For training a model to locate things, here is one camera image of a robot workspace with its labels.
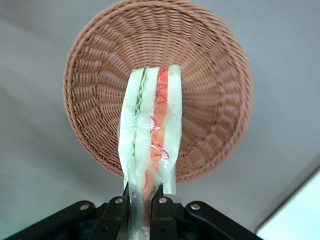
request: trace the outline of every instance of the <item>plastic wrap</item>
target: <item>plastic wrap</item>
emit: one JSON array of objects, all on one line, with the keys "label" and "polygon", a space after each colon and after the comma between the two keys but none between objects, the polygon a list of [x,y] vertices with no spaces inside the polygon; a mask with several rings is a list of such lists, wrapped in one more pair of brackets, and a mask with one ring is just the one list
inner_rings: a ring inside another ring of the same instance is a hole
[{"label": "plastic wrap", "polygon": [[123,100],[119,158],[129,183],[129,239],[149,239],[151,200],[160,184],[176,193],[175,165],[182,134],[178,65],[134,69]]}]

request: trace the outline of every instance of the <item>woven basket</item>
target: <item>woven basket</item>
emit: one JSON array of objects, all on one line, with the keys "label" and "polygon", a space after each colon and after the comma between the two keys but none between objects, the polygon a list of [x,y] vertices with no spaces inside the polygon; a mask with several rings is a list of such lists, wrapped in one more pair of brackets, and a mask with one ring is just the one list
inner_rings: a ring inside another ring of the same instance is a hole
[{"label": "woven basket", "polygon": [[212,12],[186,0],[122,0],[82,30],[68,55],[64,101],[83,147],[122,176],[117,128],[132,69],[178,64],[182,140],[177,183],[217,168],[240,142],[252,110],[245,54]]}]

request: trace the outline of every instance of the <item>tomato slice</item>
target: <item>tomato slice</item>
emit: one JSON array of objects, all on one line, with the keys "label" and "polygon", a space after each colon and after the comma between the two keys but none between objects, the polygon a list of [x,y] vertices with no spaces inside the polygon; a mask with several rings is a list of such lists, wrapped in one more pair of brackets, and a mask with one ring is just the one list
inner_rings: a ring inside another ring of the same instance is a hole
[{"label": "tomato slice", "polygon": [[153,109],[153,127],[151,128],[151,148],[150,158],[151,162],[148,169],[145,171],[145,184],[143,188],[143,199],[147,201],[152,196],[157,174],[159,172],[160,162],[165,153],[165,158],[170,156],[164,149],[165,142],[165,121],[168,112],[168,68],[161,71],[157,86],[156,86],[156,100]]}]

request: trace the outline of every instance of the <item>screw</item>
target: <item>screw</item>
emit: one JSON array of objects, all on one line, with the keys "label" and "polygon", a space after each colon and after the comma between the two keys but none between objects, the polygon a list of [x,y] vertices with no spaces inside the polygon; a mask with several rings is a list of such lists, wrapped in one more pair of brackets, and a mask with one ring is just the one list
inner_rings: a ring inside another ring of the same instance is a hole
[{"label": "screw", "polygon": [[117,198],[116,200],[115,200],[115,203],[116,204],[120,204],[120,203],[122,203],[123,202],[123,199],[122,198]]},{"label": "screw", "polygon": [[86,203],[86,204],[83,204],[83,205],[80,207],[80,210],[87,210],[89,207],[90,207],[90,204],[89,204],[89,203]]},{"label": "screw", "polygon": [[191,207],[192,210],[199,210],[200,209],[199,204],[196,204],[196,203],[191,204],[190,207]]},{"label": "screw", "polygon": [[159,198],[159,203],[165,204],[166,202],[168,202],[168,200],[165,197]]}]

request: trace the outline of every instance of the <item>round basket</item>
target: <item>round basket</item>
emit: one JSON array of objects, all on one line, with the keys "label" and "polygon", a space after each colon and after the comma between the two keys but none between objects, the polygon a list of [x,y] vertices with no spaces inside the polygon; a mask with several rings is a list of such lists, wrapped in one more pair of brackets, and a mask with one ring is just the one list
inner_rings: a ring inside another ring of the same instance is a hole
[{"label": "round basket", "polygon": [[117,128],[132,69],[178,64],[182,139],[176,181],[217,168],[240,142],[252,110],[245,54],[212,12],[187,0],[122,0],[100,12],[74,42],[64,101],[83,147],[122,176]]}]

